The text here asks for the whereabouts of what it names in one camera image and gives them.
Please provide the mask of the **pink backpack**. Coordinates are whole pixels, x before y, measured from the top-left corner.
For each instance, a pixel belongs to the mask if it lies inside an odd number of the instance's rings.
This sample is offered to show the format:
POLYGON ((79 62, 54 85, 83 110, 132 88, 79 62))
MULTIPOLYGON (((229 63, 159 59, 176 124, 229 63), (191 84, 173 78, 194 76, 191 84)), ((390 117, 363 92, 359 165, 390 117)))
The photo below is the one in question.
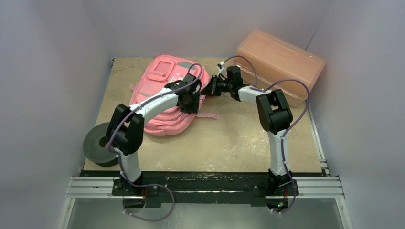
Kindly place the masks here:
POLYGON ((201 92, 211 77, 203 66, 169 55, 155 57, 133 86, 131 110, 143 115, 144 131, 153 136, 177 135, 196 117, 218 120, 200 113, 205 96, 201 92))

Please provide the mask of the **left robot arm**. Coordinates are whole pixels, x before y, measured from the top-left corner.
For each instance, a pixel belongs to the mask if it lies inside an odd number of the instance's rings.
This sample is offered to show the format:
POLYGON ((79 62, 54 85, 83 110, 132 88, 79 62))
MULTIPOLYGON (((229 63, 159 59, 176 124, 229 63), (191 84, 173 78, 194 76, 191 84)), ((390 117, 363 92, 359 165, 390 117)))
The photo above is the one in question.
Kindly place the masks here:
POLYGON ((173 107, 192 108, 198 111, 201 88, 200 76, 188 73, 183 80, 166 84, 152 97, 131 105, 118 105, 106 130, 107 149, 115 154, 120 166, 120 175, 125 179, 124 189, 130 195, 137 195, 144 188, 140 178, 138 150, 143 142, 147 122, 173 107))

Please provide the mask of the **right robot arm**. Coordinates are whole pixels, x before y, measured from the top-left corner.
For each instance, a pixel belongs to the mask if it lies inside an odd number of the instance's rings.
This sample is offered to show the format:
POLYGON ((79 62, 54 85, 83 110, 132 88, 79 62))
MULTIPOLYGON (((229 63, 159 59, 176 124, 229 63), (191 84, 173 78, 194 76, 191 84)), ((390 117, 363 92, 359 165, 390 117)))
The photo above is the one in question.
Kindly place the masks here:
POLYGON ((229 93, 237 101, 257 105, 260 124, 269 138, 268 188, 272 193, 280 194, 292 181, 286 143, 293 114, 284 93, 280 89, 264 91, 245 84, 238 66, 227 67, 226 77, 214 75, 202 90, 202 95, 207 96, 223 93, 229 93))

